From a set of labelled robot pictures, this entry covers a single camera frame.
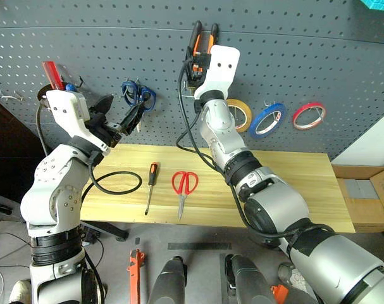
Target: wooden table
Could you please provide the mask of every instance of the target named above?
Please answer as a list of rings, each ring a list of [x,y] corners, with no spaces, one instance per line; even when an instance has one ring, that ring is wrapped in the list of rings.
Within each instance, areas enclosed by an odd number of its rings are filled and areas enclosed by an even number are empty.
[[[253,151],[262,165],[287,181],[301,193],[315,223],[324,223],[337,232],[354,232],[354,227],[326,154],[277,151]],[[152,191],[147,216],[148,171],[159,162],[157,184]],[[197,155],[176,147],[119,144],[95,169],[95,177],[117,170],[138,173],[142,186],[123,196],[108,195],[95,187],[88,193],[81,211],[82,220],[142,222],[243,227],[230,188],[222,176],[207,167]],[[199,176],[197,189],[187,197],[182,219],[178,220],[178,196],[172,190],[171,177],[180,170]],[[122,191],[136,185],[130,175],[114,175],[101,185]]]

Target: scissors blade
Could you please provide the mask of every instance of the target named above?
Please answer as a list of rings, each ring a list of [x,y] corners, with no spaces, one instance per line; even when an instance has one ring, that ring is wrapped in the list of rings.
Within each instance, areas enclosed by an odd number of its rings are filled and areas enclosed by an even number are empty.
[[[185,206],[186,195],[179,195],[179,209],[178,209],[178,219],[182,218],[183,208]]]

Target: sneaker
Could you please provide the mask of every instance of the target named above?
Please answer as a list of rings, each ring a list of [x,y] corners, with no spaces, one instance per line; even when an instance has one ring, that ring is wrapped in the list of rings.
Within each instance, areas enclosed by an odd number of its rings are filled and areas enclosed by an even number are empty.
[[[31,304],[32,285],[30,280],[17,281],[10,293],[9,302],[21,302],[22,304]]]
[[[278,269],[279,280],[290,288],[299,289],[307,293],[311,298],[316,299],[313,289],[308,285],[303,275],[292,263],[282,263]]]

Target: tape roll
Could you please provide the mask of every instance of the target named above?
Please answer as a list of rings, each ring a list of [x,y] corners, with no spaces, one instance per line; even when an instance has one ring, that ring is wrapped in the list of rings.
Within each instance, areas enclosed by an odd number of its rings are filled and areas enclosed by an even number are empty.
[[[245,132],[246,130],[248,130],[252,122],[252,111],[248,107],[248,105],[246,103],[243,103],[241,100],[232,98],[228,98],[227,103],[229,107],[234,107],[240,110],[245,117],[245,120],[242,124],[235,126],[235,130],[237,130],[238,133]]]
[[[320,109],[321,112],[318,112],[319,113],[319,117],[315,121],[313,121],[311,123],[308,123],[306,125],[299,125],[299,124],[297,124],[297,122],[296,122],[297,118],[300,116],[301,113],[303,113],[304,111],[307,111],[308,109]],[[325,118],[325,116],[326,116],[326,108],[325,108],[325,106],[322,103],[308,103],[308,104],[305,104],[304,106],[302,106],[301,108],[299,108],[293,114],[292,122],[293,122],[294,127],[297,130],[309,130],[311,128],[316,127],[320,123],[322,123],[324,118]]]
[[[275,114],[273,122],[262,130],[258,129],[263,121],[273,114]],[[269,106],[254,118],[254,121],[251,123],[251,126],[248,129],[249,135],[256,139],[268,136],[280,126],[280,124],[286,118],[286,114],[286,107],[283,103],[275,103]]]

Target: pegboard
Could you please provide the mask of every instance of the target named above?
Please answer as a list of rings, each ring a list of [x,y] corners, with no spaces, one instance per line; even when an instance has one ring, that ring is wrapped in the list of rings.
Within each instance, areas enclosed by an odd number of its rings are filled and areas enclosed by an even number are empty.
[[[217,22],[218,43],[241,52],[231,98],[254,115],[264,102],[287,107],[286,121],[268,137],[242,133],[251,149],[334,158],[384,115],[384,12],[358,0],[2,1],[0,90],[25,100],[0,102],[35,132],[37,91],[48,83],[41,63],[54,60],[65,79],[78,83],[82,76],[89,106],[115,94],[108,119],[119,122],[129,109],[121,83],[139,78],[157,92],[156,108],[144,115],[141,132],[122,142],[172,146],[184,128],[177,77],[196,20],[207,30]],[[184,101],[192,119],[193,99]],[[291,116],[309,101],[321,101],[327,117],[314,129],[295,130]],[[49,112],[42,124],[50,146],[68,139]]]

